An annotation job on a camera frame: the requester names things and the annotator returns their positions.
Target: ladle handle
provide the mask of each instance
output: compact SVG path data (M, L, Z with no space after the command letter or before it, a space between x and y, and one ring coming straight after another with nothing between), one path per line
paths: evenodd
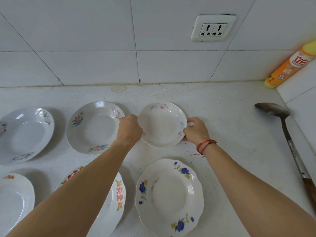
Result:
M306 166L304 165L301 156L299 155L299 153L294 145L294 142L293 142L293 140L288 132L287 127L286 127L285 119L281 118L281 122L282 122L282 129L283 129L284 135L286 137L286 140L288 141L288 145L289 145L290 150L292 152L294 161L295 161L296 166L297 166L297 168L300 172L300 175L303 179L306 192L308 194L308 197L309 197L309 199L312 203L312 206L314 208L314 211L316 213L316 187L315 187L315 184L314 184Z

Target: bracelet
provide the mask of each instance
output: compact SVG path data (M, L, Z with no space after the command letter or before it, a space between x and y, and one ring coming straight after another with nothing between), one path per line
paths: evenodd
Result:
M207 145L205 145L203 147L203 149L201 151L199 151L199 148L201 145L207 143ZM197 152L199 152L199 154L194 154L194 155L203 155L203 151L206 149L206 147L208 147L208 145L212 144L212 143L215 143L217 145L217 142L215 140L212 140L212 139L209 139L207 141L203 141L202 143L198 144L197 145Z

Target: orange bottle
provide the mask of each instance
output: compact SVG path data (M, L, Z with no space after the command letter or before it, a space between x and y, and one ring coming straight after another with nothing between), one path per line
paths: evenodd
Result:
M315 57L316 40L305 44L301 49L295 52L294 55L265 80L264 86L271 89L277 87Z

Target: ceramic plate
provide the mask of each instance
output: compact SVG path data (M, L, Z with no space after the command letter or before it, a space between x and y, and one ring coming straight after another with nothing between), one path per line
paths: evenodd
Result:
M23 175L0 174L0 236L6 236L34 208L31 182Z
M83 154L100 154L116 139L123 111L106 101L84 105L70 118L66 136L70 146Z
M151 103L138 115L143 128L142 140L152 147L167 148L178 144L184 137L188 123L183 111L170 102Z
M159 237L184 236L203 212L202 185L190 167L161 159L139 178L135 204L141 222Z
M0 165L17 165L49 143L54 119L45 109L24 107L0 119Z
M76 173L82 170L87 164L70 172L67 177L57 186L61 187ZM119 223L125 206L126 189L120 173L117 173L116 178L112 184L111 190L95 219L92 227L90 228L87 237L108 237L115 230Z

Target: hand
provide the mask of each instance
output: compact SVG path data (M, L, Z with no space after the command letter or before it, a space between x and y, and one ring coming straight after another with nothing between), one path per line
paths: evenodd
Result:
M118 125L116 140L119 140L131 148L136 144L143 134L143 129L137 123L136 115L122 117Z
M191 143L198 145L210 139L209 132L203 121L196 117L188 118L187 121L193 122L194 125L184 128L183 132L185 136L182 139L183 141L190 141Z

